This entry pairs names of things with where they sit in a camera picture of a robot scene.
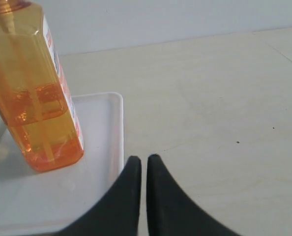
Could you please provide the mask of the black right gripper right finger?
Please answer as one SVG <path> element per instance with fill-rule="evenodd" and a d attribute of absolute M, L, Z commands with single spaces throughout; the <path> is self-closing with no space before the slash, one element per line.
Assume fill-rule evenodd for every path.
<path fill-rule="evenodd" d="M 147 161 L 146 212 L 150 236 L 238 235 L 196 205 L 158 154 Z"/>

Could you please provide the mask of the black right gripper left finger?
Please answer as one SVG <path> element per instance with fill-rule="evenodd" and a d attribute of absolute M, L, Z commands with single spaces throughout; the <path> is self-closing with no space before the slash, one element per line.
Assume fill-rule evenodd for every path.
<path fill-rule="evenodd" d="M 130 156 L 106 194 L 57 236 L 136 236 L 140 216 L 142 165 Z"/>

